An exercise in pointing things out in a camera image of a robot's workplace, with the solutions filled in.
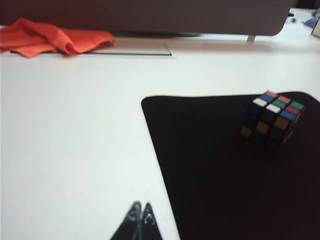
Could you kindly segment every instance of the desk surface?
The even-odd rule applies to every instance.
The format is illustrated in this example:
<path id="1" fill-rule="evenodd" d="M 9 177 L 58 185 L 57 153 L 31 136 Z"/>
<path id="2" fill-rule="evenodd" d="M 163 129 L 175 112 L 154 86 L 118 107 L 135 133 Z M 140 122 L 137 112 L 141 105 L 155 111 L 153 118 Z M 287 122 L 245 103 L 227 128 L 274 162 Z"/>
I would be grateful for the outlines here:
<path id="1" fill-rule="evenodd" d="M 293 9 L 299 20 L 310 13 Z M 275 36 L 118 38 L 172 56 L 1 56 L 1 238 L 105 240 L 135 200 L 179 239 L 141 108 L 152 95 L 301 91 L 320 99 L 320 39 L 288 23 Z"/>

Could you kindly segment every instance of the orange cloth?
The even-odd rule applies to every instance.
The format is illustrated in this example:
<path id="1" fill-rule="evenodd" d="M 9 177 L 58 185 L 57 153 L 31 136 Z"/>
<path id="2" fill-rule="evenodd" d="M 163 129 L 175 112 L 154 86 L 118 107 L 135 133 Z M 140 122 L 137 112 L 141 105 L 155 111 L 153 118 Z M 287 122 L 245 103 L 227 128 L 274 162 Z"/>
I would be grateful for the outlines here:
<path id="1" fill-rule="evenodd" d="M 22 17 L 0 29 L 1 52 L 12 50 L 27 58 L 52 50 L 69 55 L 80 54 L 105 42 L 114 42 L 108 31 L 69 30 Z"/>

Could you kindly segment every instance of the mouse pad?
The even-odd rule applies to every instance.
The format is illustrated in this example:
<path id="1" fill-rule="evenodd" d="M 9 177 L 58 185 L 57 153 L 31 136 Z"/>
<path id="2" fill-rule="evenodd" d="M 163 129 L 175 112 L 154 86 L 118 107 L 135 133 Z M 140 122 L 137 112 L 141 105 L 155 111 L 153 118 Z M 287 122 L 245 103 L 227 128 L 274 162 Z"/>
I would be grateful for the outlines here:
<path id="1" fill-rule="evenodd" d="M 259 95 L 151 96 L 142 108 L 182 240 L 320 239 L 320 103 L 278 152 L 239 134 Z"/>

